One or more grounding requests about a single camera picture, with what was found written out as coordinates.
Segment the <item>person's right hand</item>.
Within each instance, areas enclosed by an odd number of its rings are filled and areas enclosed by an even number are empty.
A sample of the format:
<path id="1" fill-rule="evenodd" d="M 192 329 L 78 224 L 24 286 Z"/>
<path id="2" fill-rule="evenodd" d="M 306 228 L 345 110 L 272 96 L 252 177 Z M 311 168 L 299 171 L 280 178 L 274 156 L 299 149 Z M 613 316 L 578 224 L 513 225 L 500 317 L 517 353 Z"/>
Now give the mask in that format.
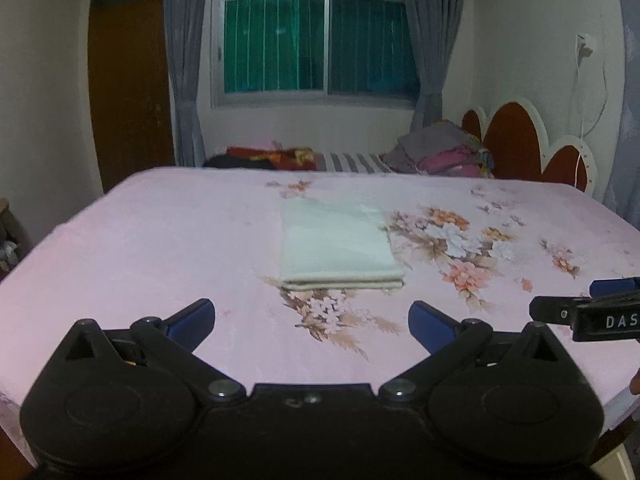
<path id="1" fill-rule="evenodd" d="M 640 368 L 636 371 L 636 374 L 634 374 L 634 377 L 629 383 L 629 391 L 634 396 L 640 394 Z"/>

